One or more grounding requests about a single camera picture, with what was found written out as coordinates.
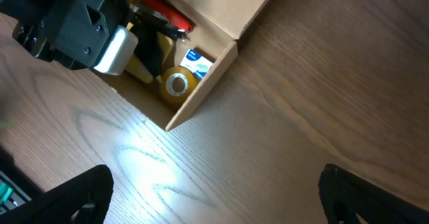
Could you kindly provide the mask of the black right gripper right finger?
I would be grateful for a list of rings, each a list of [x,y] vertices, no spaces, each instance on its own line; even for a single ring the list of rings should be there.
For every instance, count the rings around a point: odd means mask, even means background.
[[[329,223],[427,223],[428,211],[367,182],[335,164],[326,164],[318,181]]]

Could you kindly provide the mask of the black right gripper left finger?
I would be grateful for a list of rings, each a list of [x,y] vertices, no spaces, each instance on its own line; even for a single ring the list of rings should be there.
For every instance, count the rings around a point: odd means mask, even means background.
[[[100,164],[1,215],[1,223],[103,223],[113,194],[110,169]]]

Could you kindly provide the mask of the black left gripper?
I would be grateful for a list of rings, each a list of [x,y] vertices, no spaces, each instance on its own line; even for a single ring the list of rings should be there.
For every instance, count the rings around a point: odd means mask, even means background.
[[[34,58],[94,68],[129,13],[127,0],[11,0],[13,38]]]

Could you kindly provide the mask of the black correction tape dispenser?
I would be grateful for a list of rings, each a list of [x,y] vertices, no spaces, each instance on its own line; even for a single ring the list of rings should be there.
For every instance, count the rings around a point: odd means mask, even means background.
[[[134,54],[154,77],[162,74],[162,61],[164,52],[159,45],[158,32],[147,23],[137,23],[131,28],[131,32],[138,39]]]

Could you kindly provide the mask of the red multi-tool pocket knife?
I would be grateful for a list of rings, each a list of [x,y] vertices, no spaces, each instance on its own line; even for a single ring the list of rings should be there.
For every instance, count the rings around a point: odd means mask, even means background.
[[[185,40],[194,29],[194,24],[165,0],[137,0],[133,6],[140,17],[173,40]]]

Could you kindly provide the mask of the white blue eraser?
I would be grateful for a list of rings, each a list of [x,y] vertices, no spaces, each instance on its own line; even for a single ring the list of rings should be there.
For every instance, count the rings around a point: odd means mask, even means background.
[[[189,49],[183,57],[180,66],[187,68],[195,77],[203,79],[213,63],[193,49]]]

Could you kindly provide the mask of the yellow adhesive tape roll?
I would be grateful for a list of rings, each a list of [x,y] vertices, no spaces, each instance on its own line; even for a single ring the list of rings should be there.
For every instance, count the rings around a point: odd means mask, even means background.
[[[162,75],[161,94],[170,103],[182,104],[197,86],[197,79],[187,69],[176,66]]]

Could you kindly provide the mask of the cardboard box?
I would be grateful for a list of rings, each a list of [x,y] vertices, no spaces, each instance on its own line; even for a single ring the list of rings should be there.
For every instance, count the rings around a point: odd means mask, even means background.
[[[165,0],[194,23],[188,40],[177,42],[165,65],[179,65],[190,48],[213,59],[214,65],[179,105],[163,100],[159,88],[130,74],[97,76],[158,127],[170,131],[190,119],[238,55],[237,42],[269,0]]]

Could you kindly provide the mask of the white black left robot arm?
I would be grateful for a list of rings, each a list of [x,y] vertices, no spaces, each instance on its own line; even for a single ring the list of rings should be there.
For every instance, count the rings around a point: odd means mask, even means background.
[[[138,43],[127,0],[1,0],[1,12],[17,20],[13,38],[34,58],[70,70],[121,74]]]

